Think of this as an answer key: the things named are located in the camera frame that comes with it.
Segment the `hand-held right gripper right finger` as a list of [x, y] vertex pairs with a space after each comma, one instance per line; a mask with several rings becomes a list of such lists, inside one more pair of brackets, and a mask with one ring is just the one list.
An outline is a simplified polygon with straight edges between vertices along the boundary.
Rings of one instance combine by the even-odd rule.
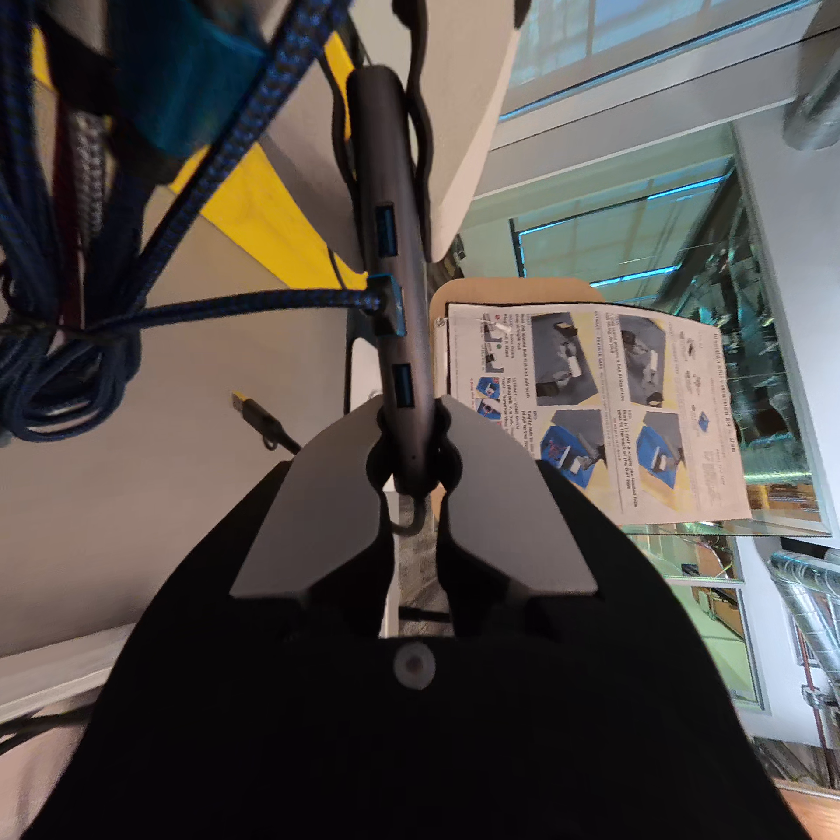
[[437, 578], [456, 631], [521, 621], [534, 600], [598, 595], [599, 586], [537, 462], [450, 395], [436, 401], [443, 488]]

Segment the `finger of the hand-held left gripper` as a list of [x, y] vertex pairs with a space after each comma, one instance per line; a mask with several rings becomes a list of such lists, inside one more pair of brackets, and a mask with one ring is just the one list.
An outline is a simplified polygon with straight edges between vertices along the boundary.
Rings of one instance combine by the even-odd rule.
[[530, 1], [394, 1], [411, 36], [406, 83], [428, 263], [460, 230], [484, 171]]

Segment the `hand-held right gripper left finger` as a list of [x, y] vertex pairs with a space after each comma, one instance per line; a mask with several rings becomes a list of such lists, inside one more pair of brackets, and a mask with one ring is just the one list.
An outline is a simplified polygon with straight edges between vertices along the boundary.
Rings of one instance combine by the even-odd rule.
[[329, 426], [290, 462], [232, 586], [234, 599], [282, 600], [380, 631], [395, 572], [383, 400]]

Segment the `thin black cable small plug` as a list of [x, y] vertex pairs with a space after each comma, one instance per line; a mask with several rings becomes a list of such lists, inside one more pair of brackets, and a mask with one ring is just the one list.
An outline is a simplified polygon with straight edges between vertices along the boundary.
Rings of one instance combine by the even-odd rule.
[[234, 410], [260, 436], [262, 444], [269, 452], [279, 448], [295, 456], [301, 452], [301, 446], [283, 427], [281, 422], [255, 400], [245, 397], [239, 392], [231, 393]]

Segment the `grey metal USB hub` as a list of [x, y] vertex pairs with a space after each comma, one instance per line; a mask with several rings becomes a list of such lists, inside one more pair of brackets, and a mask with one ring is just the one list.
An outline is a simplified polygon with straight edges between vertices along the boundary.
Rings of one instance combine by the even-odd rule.
[[374, 316], [374, 333], [391, 471], [398, 492], [424, 497], [436, 481], [435, 408], [406, 97], [398, 76], [380, 65], [354, 70], [347, 96], [364, 270], [385, 297]]

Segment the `yellow plastic bin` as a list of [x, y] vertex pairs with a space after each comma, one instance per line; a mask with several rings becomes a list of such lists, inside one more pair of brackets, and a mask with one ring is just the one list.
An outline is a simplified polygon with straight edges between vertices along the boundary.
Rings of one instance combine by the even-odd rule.
[[[332, 78], [339, 83], [346, 109], [346, 81], [354, 65], [341, 39], [342, 34], [331, 36], [325, 46], [324, 57]], [[37, 27], [32, 47], [32, 70], [37, 82], [55, 92], [45, 41]], [[144, 245], [153, 226], [162, 220], [165, 209], [186, 185], [203, 157], [204, 152], [194, 155], [173, 186], [156, 190], [145, 214]], [[365, 273], [353, 271], [336, 255], [333, 255], [333, 267], [328, 247], [274, 173], [267, 153], [257, 147], [247, 153], [218, 188], [202, 210], [202, 218], [277, 278], [281, 285], [293, 288], [364, 288]]]

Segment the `instruction poster board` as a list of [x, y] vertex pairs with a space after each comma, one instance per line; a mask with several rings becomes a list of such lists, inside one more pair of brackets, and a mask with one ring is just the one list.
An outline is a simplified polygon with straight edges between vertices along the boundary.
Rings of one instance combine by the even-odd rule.
[[429, 305], [435, 386], [630, 532], [753, 519], [717, 326], [573, 278], [467, 278]]

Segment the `silver ventilation duct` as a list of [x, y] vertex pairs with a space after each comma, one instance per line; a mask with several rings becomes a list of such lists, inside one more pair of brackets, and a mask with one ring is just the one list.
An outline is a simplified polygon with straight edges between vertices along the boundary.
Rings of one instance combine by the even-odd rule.
[[821, 667], [839, 702], [838, 551], [822, 560], [807, 554], [776, 551], [768, 568], [773, 582]]

